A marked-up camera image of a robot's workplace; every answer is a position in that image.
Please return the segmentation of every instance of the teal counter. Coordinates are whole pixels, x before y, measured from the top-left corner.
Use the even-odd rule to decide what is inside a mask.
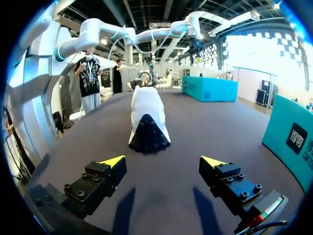
[[[286,165],[307,192],[313,179],[313,114],[276,94],[262,143]]]
[[[201,102],[235,102],[238,83],[209,77],[182,77],[182,92]]]

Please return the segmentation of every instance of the gray pants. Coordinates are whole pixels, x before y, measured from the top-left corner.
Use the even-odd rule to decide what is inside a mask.
[[[95,107],[101,104],[100,101],[100,93],[91,94],[85,97],[82,97],[83,109],[85,111],[85,115],[93,110]]]

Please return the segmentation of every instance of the white robot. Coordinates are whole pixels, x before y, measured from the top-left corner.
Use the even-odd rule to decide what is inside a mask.
[[[147,30],[137,35],[134,28],[89,19],[81,24],[79,37],[72,38],[68,28],[53,20],[56,6],[57,1],[37,16],[20,38],[12,54],[4,102],[35,166],[58,139],[51,114],[51,96],[69,63],[69,56],[96,47],[101,37],[123,40],[125,46],[137,47],[143,42],[165,41],[185,33],[195,42],[201,35],[199,19],[188,16],[183,21],[173,22],[170,28]]]

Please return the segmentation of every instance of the table surface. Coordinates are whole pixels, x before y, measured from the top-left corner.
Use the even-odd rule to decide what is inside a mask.
[[[201,103],[178,92],[159,92],[172,141],[165,151],[142,155],[128,148],[132,93],[114,95],[82,118],[36,168],[29,187],[53,184],[63,191],[84,166],[126,156],[128,172],[112,198],[86,221],[117,235],[233,234],[240,222],[199,175],[201,155],[233,161],[263,193],[276,190],[290,201],[289,219],[303,192],[292,174],[261,145],[269,118],[243,104]]]

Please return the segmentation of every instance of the ceiling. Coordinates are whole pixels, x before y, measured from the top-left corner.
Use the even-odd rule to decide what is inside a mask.
[[[194,11],[209,12],[231,20],[251,10],[256,10],[261,20],[266,19],[263,22],[270,19],[268,23],[289,24],[287,20],[281,19],[279,9],[273,7],[271,0],[76,0],[60,14],[78,23],[89,18],[99,18],[108,24],[133,27],[137,33],[140,33],[151,28],[151,23],[171,23],[183,20]],[[202,43],[206,44],[214,40],[209,37],[208,32],[220,24],[202,17],[199,21],[203,35]],[[168,39],[162,49],[157,51],[157,59],[163,55],[166,46],[169,46],[171,41],[172,39]],[[108,52],[110,45],[107,44],[99,50]],[[124,45],[120,43],[118,47],[121,50],[117,50],[115,56],[121,57]],[[143,51],[150,51],[151,42],[140,44],[139,47]],[[188,47],[188,38],[183,37],[169,58],[174,57],[186,47]]]

